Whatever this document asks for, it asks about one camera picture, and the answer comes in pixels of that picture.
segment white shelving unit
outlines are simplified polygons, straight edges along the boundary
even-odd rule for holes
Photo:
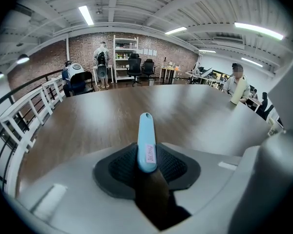
[[[117,52],[127,52],[127,51],[130,51],[130,52],[134,52],[136,53],[137,50],[139,49],[138,48],[138,41],[139,38],[137,37],[137,39],[128,39],[128,38],[116,38],[115,35],[114,35],[114,74],[115,74],[115,81],[117,83],[118,80],[128,80],[128,79],[134,79],[134,77],[129,77],[129,76],[121,76],[121,75],[118,75],[117,74],[117,71],[126,71],[127,69],[126,68],[120,68],[120,67],[116,67],[116,62],[119,62],[119,61],[123,61],[126,63],[126,65],[128,65],[128,59],[127,58],[116,58],[116,54]],[[124,43],[124,44],[130,44],[132,43],[132,46],[134,46],[136,44],[136,48],[119,48],[119,47],[116,47],[116,44],[117,43]]]

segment ceiling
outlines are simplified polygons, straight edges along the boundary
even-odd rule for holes
[[[83,5],[94,27],[80,14]],[[236,21],[285,37],[279,41],[239,29]],[[164,34],[181,26],[187,30]],[[293,57],[293,24],[274,0],[18,0],[0,28],[0,69],[9,72],[20,54],[33,54],[66,37],[108,31],[154,36],[196,53],[207,49],[224,58],[245,57],[272,75]]]

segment black backpack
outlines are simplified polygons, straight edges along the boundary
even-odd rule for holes
[[[105,54],[103,51],[101,53],[99,53],[98,58],[97,58],[97,62],[98,62],[98,66],[99,65],[106,65]]]

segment trash can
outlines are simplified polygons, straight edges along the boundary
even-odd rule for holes
[[[150,80],[148,80],[148,85],[149,86],[153,86],[154,85],[154,79],[150,79]]]

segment light blue handle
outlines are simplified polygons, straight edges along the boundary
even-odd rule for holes
[[[144,173],[151,173],[157,167],[153,117],[149,113],[140,115],[138,133],[138,167]]]

